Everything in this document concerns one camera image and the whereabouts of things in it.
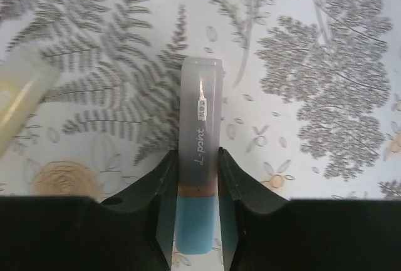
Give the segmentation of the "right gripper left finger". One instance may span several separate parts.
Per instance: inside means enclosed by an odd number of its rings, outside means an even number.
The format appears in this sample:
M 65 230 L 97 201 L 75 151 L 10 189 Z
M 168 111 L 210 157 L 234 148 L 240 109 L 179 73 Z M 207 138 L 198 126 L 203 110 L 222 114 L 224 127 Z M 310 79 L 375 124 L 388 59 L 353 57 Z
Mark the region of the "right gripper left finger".
M 178 152 L 102 205 L 114 216 L 107 242 L 110 270 L 170 270 L 178 188 Z

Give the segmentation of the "blue highlighter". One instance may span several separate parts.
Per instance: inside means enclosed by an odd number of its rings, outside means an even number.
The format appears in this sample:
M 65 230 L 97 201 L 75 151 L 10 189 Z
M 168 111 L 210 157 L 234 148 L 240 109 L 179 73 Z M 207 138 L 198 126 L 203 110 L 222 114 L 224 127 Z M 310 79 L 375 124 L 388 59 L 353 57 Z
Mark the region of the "blue highlighter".
M 184 255 L 205 254 L 214 243 L 223 77 L 219 59 L 183 61 L 175 246 Z

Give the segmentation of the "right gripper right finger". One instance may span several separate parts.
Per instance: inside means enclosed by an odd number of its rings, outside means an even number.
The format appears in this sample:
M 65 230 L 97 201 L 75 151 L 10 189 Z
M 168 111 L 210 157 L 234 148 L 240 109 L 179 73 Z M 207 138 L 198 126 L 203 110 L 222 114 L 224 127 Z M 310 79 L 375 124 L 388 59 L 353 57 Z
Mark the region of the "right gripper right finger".
M 217 169 L 224 270 L 285 270 L 276 246 L 288 201 L 246 173 L 224 148 Z

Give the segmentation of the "yellow highlighter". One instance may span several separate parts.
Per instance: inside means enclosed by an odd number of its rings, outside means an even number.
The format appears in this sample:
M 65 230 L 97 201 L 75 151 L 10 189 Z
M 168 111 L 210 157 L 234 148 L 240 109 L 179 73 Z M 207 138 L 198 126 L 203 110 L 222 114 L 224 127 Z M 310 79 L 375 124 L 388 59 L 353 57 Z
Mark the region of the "yellow highlighter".
M 60 71 L 36 44 L 11 50 L 1 63 L 1 153 L 57 82 Z

